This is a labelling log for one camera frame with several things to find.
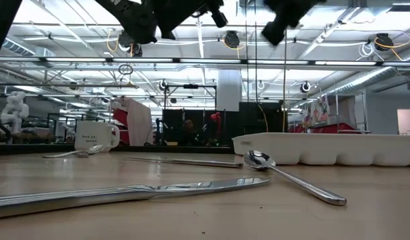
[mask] butter knife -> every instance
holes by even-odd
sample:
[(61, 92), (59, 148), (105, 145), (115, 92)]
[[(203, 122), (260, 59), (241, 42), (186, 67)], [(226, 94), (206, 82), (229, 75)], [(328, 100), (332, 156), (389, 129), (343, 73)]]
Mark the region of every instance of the butter knife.
[(188, 196), (234, 191), (249, 187), (258, 187), (268, 182), (270, 182), (270, 179), (252, 177), (162, 185), (158, 187), (130, 185), (84, 191), (60, 191), (54, 193), (1, 196), (0, 217), (121, 201), (146, 200), (160, 195)]

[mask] spoon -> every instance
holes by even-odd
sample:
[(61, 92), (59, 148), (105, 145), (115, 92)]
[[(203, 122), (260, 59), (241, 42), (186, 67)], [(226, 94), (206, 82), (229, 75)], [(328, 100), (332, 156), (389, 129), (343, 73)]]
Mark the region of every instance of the spoon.
[(87, 150), (71, 151), (68, 153), (61, 153), (61, 154), (56, 154), (56, 155), (44, 155), (43, 157), (44, 158), (58, 158), (58, 157), (64, 157), (64, 156), (75, 154), (75, 153), (80, 153), (81, 154), (80, 157), (84, 157), (85, 154), (88, 154), (88, 155), (96, 154), (102, 151), (103, 149), (104, 149), (104, 146), (96, 145), (96, 146), (88, 148)]
[(248, 151), (243, 156), (243, 162), (245, 162), (245, 164), (250, 166), (251, 168), (259, 171), (272, 169), (282, 174), (284, 177), (290, 179), (294, 183), (298, 184), (298, 186), (306, 190), (308, 193), (311, 193), (315, 197), (318, 197), (320, 200), (323, 200), (329, 204), (336, 206), (344, 206), (347, 204), (346, 198), (338, 196), (337, 194), (334, 194), (328, 190), (314, 186), (313, 184), (310, 184), (302, 179), (294, 177), (276, 168), (276, 162), (265, 153), (259, 151)]

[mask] coffee mug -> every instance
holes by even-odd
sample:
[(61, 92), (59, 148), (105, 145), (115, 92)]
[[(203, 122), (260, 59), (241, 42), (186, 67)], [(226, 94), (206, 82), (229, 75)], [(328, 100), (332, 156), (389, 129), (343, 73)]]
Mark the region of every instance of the coffee mug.
[(104, 146), (102, 152), (108, 152), (117, 147), (120, 142), (120, 130), (110, 123), (96, 121), (77, 122), (76, 140), (74, 148), (76, 150), (87, 150), (96, 145)]

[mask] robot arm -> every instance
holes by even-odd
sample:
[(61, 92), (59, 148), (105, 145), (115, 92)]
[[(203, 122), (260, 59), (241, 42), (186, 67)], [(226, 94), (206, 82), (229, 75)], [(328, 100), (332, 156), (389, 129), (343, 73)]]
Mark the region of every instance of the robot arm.
[[(223, 0), (142, 0), (141, 4), (129, 0), (96, 2), (114, 15), (125, 32), (139, 44), (157, 42), (157, 27), (162, 32), (162, 38), (175, 40), (172, 30), (196, 12), (199, 12), (199, 15), (211, 12), (219, 28), (228, 24), (224, 14), (219, 11), (224, 5)], [(296, 27), (308, 10), (318, 3), (325, 2), (326, 0), (264, 0), (264, 4), (277, 16), (265, 26), (263, 36), (273, 45), (278, 45), (284, 38), (283, 32), (288, 26)]]

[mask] spoon handle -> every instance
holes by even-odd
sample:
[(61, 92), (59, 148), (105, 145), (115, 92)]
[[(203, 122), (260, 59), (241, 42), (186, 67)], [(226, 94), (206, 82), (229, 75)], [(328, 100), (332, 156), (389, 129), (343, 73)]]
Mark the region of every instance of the spoon handle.
[(56, 154), (56, 155), (44, 155), (43, 158), (57, 158), (57, 157), (64, 157), (70, 154), (74, 154), (74, 153), (79, 153), (81, 151), (71, 151), (68, 153), (61, 153), (61, 154)]
[(311, 183), (308, 183), (302, 179), (299, 179), (297, 177), (294, 177), (276, 167), (270, 166), (270, 168), (272, 168), (272, 170), (282, 174), (284, 177), (292, 180), (293, 182), (295, 182), (296, 184), (298, 184), (300, 187), (302, 187), (304, 190), (306, 190), (308, 193), (311, 193), (312, 195), (314, 195), (315, 197), (318, 197), (319, 199), (332, 204), (332, 205), (336, 205), (336, 206), (344, 206), (347, 204), (347, 200), (344, 197), (341, 197), (335, 193), (332, 193), (328, 190), (322, 189), (320, 187), (314, 186)]

